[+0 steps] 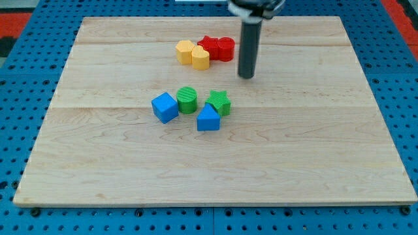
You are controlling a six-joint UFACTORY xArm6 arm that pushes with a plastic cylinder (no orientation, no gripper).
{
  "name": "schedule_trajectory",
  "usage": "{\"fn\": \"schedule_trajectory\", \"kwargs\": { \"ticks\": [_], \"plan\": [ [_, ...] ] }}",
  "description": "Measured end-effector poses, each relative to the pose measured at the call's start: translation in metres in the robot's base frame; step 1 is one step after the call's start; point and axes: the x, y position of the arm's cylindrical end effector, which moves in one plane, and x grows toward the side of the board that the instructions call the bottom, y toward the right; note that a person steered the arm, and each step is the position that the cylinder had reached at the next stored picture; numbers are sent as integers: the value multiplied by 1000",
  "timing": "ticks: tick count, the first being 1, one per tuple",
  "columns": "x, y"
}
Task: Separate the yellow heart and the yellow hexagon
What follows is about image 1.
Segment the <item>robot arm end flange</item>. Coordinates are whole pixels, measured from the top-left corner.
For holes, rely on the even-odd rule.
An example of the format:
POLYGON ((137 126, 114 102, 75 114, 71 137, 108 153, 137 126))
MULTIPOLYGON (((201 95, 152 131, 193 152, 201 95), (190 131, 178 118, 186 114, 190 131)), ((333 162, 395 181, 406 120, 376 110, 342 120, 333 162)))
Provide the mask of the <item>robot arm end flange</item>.
POLYGON ((286 0, 228 0, 228 10, 243 20, 271 20, 279 14, 286 0))

